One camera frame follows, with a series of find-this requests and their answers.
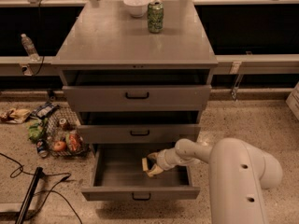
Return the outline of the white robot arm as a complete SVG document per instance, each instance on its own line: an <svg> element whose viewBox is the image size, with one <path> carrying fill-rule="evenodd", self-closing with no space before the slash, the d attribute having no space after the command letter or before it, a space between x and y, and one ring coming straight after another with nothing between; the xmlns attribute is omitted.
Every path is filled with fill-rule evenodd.
<svg viewBox="0 0 299 224"><path fill-rule="evenodd" d="M197 161L208 164L212 224L269 224L262 191L277 187L283 177L279 161L240 139L223 138L214 146L189 139L142 159L150 177Z"/></svg>

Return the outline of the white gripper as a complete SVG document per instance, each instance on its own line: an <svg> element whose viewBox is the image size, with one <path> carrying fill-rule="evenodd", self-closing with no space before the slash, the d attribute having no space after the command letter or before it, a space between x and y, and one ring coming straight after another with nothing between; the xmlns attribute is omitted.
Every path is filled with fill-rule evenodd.
<svg viewBox="0 0 299 224"><path fill-rule="evenodd" d="M171 158L172 154L173 154L173 151L171 149L164 149L164 150L161 150L159 153L157 153L157 152L150 153L147 156L147 158L151 162L153 162L153 163L156 162L157 164L154 164L151 167L151 169L146 172L148 177L154 177L156 175L159 175L163 171L167 171L167 170L174 168L175 165L170 162L170 158Z"/></svg>

